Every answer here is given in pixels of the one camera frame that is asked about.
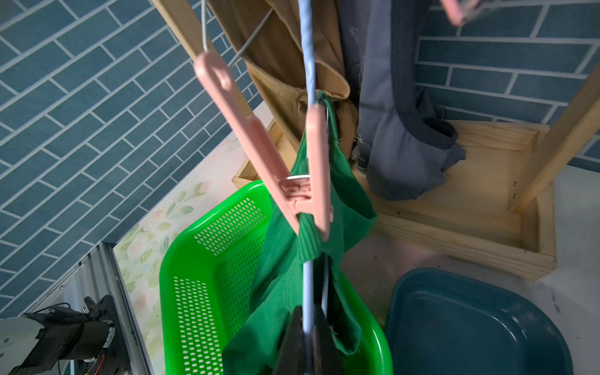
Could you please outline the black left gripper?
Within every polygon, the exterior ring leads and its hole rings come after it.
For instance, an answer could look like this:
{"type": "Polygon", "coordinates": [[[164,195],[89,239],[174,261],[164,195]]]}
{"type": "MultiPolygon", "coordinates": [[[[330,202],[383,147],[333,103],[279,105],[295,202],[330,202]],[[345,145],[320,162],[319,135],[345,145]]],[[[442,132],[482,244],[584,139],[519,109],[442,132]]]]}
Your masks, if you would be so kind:
{"type": "Polygon", "coordinates": [[[39,374],[61,360],[102,358],[117,336],[117,312],[110,295],[95,302],[86,297],[87,312],[63,302],[9,319],[9,373],[39,374]]]}

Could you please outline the pink clothespin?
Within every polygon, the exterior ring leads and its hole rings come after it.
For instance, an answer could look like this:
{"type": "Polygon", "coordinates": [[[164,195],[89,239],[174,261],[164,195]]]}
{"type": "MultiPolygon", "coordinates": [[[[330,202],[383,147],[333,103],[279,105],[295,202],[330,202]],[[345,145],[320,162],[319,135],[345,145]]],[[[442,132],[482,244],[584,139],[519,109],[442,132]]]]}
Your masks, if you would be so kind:
{"type": "Polygon", "coordinates": [[[325,108],[315,104],[307,111],[305,141],[309,173],[292,176],[261,121],[253,115],[246,116],[234,101],[238,86],[223,59],[215,52],[205,52],[195,60],[195,73],[295,233],[299,232],[299,215],[311,214],[323,240],[328,240],[333,208],[325,108]]]}

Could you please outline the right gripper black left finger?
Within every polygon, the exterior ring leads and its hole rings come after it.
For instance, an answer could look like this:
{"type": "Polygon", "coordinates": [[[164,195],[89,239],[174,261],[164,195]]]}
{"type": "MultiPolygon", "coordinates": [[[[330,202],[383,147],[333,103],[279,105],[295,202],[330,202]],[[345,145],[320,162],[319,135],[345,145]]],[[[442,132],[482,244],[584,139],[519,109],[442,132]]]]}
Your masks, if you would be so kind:
{"type": "Polygon", "coordinates": [[[303,331],[303,309],[297,306],[289,320],[279,348],[273,375],[303,375],[306,373],[306,336],[303,331]]]}

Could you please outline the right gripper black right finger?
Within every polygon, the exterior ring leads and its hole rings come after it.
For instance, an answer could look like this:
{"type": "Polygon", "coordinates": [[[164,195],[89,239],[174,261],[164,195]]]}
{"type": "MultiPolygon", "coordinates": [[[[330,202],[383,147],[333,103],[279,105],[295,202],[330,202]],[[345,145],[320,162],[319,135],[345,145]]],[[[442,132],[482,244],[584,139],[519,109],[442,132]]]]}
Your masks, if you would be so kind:
{"type": "Polygon", "coordinates": [[[320,308],[314,306],[311,331],[311,370],[316,375],[343,375],[342,358],[334,343],[331,328],[320,308]]]}

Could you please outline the green tank top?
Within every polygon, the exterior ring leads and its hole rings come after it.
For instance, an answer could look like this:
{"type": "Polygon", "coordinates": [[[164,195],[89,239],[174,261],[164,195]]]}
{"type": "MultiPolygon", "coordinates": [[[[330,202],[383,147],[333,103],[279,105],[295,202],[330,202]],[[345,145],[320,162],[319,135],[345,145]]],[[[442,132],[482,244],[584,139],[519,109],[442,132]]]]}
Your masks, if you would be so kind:
{"type": "MultiPolygon", "coordinates": [[[[295,233],[271,197],[273,216],[252,285],[251,315],[223,352],[227,374],[257,374],[272,363],[284,318],[290,320],[297,306],[302,308],[306,340],[317,305],[329,320],[337,349],[351,355],[359,345],[362,330],[338,278],[344,253],[367,236],[377,214],[340,148],[330,98],[319,92],[315,104],[325,108],[329,132],[333,208],[329,239],[323,240],[311,214],[299,215],[299,232],[295,233]]],[[[297,177],[309,173],[305,134],[295,164],[288,170],[297,177]]]]}

